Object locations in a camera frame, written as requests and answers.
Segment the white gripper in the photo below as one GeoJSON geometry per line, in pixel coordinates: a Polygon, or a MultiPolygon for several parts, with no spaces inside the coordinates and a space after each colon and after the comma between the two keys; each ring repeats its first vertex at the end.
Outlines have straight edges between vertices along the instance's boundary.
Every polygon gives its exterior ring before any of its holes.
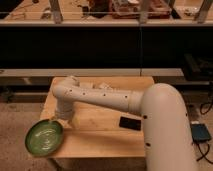
{"type": "Polygon", "coordinates": [[[69,126],[77,130],[79,128],[80,122],[76,115],[74,115],[74,111],[71,105],[57,105],[55,109],[55,116],[58,119],[68,120],[69,126]]]}

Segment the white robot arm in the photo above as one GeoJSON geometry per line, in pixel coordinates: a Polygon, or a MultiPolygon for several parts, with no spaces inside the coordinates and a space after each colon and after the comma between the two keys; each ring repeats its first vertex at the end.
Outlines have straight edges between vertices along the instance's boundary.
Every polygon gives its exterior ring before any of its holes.
{"type": "Polygon", "coordinates": [[[52,87],[55,114],[66,120],[83,102],[143,118],[147,171],[198,171],[190,122],[179,91],[165,83],[143,91],[83,88],[69,76],[52,87]]]}

